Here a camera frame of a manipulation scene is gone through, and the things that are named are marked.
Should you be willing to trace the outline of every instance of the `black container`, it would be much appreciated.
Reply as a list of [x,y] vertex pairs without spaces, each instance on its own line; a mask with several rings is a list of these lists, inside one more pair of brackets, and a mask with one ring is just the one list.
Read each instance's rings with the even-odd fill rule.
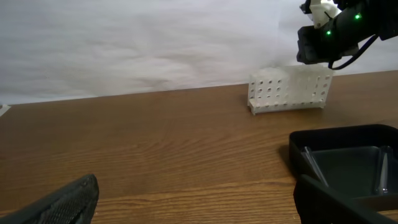
[[[380,193],[381,164],[389,146],[388,192]],[[289,137],[289,157],[295,171],[321,181],[307,162],[312,151],[328,187],[376,211],[398,209],[398,129],[381,125],[296,131]]]

